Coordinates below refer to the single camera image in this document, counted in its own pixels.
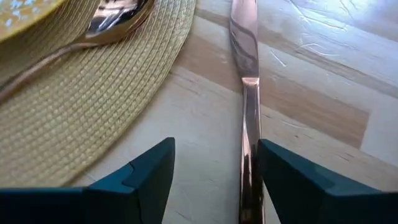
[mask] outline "rose gold spoon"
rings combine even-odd
[[[147,19],[154,3],[155,0],[101,0],[84,34],[0,85],[0,104],[56,58],[74,50],[117,42],[131,34]]]

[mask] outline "plate rim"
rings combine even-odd
[[[62,3],[66,2],[67,0],[57,0],[56,2],[54,2],[48,10],[46,10],[45,12],[39,14],[37,17],[35,17],[35,19],[30,20],[29,22],[26,22],[25,25],[23,26],[19,26],[16,29],[13,29],[12,32],[6,32],[5,35],[0,35],[0,43],[4,42],[5,40],[14,37],[15,35],[25,31],[26,29],[28,29],[29,27],[31,27],[32,25],[36,24],[37,22],[41,21],[42,19],[44,19],[45,17],[47,17],[51,12],[55,11]]]

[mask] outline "spoon handle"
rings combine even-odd
[[[38,62],[30,66],[29,68],[19,72],[18,74],[6,80],[5,83],[0,85],[0,104],[3,103],[7,99],[7,97],[10,97],[18,89],[20,89],[23,84],[33,79],[38,74],[38,71],[40,69],[44,68],[46,65],[53,62],[55,59],[61,57],[62,55],[83,47],[84,45],[77,43],[71,43],[66,46],[60,47],[51,54],[41,58]]]

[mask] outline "woven placemat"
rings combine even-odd
[[[81,34],[97,5],[69,0],[0,43],[0,83]],[[0,187],[60,186],[103,155],[167,76],[194,8],[157,0],[134,35],[64,56],[0,105]]]

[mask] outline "knife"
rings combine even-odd
[[[259,224],[265,223],[265,210],[257,158],[257,142],[261,137],[257,0],[233,0],[229,21],[231,51],[243,83],[239,223]]]

